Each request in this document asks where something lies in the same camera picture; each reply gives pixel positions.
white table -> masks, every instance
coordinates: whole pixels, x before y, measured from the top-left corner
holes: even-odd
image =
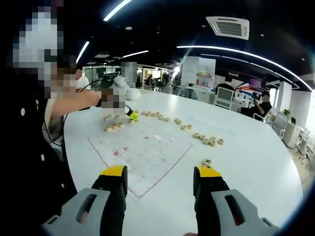
[[[159,92],[147,92],[127,104],[134,110],[159,111],[192,124],[192,131],[182,131],[174,122],[162,123],[159,128],[180,135],[193,146],[141,199],[128,193],[123,235],[180,236],[197,232],[193,168],[204,158],[212,160],[213,168],[231,189],[239,190],[258,207],[259,217],[277,226],[282,226],[299,205],[303,193],[297,169],[270,126],[220,107]],[[75,112],[65,123],[66,154],[78,191],[91,187],[100,171],[107,168],[88,141],[89,136],[103,131],[101,113],[100,108]],[[203,145],[192,138],[193,132],[221,137],[225,144]]]

